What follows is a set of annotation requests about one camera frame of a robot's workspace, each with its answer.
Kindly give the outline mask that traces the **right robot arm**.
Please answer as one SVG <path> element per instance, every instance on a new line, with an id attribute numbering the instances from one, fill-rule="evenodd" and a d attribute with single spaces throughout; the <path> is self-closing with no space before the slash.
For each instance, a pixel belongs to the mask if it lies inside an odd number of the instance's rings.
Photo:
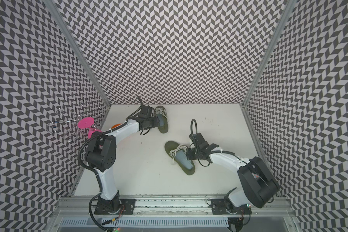
<path id="1" fill-rule="evenodd" d="M 237 174 L 241 187 L 233 188 L 223 198 L 220 207 L 228 214 L 250 214 L 247 207 L 263 208 L 274 200 L 280 186 L 275 177 L 259 157 L 252 159 L 236 156 L 216 144 L 209 144 L 201 133 L 190 134 L 192 142 L 186 156 L 188 160 L 206 160 Z"/>

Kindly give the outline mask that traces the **blue insole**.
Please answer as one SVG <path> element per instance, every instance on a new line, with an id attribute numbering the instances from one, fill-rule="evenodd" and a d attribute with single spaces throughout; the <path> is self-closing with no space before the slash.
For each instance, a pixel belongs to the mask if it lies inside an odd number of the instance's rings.
<path id="1" fill-rule="evenodd" d="M 174 160 L 178 163 L 181 169 L 185 172 L 191 172 L 194 168 L 190 160 L 187 160 L 186 153 L 183 150 L 180 150 L 176 153 Z"/>

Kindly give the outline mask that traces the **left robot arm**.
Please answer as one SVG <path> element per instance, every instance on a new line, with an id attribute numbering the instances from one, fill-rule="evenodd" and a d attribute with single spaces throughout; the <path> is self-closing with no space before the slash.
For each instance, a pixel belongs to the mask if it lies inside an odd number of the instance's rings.
<path id="1" fill-rule="evenodd" d="M 130 114 L 124 123 L 105 132 L 94 132 L 84 145 L 85 169 L 92 171 L 97 179 L 99 194 L 97 195 L 96 214 L 116 214 L 122 212 L 119 191 L 113 177 L 113 165 L 117 159 L 117 145 L 137 132 L 149 132 L 153 128 L 164 126 L 167 122 L 165 114 L 156 113 L 148 105 L 141 105 Z"/>

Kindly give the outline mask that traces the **green shoe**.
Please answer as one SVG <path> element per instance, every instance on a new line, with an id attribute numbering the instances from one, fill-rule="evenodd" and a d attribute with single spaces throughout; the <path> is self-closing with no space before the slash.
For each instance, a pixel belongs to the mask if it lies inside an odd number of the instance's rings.
<path id="1" fill-rule="evenodd" d="M 172 163 L 177 163 L 182 171 L 191 176 L 195 173 L 195 165 L 192 160 L 187 159 L 186 145 L 179 144 L 175 141 L 168 141 L 164 145 L 167 155 L 171 158 Z"/>
<path id="2" fill-rule="evenodd" d="M 161 133 L 167 133 L 169 130 L 167 111 L 163 106 L 157 106 L 155 108 L 155 115 L 159 120 L 158 130 Z"/>

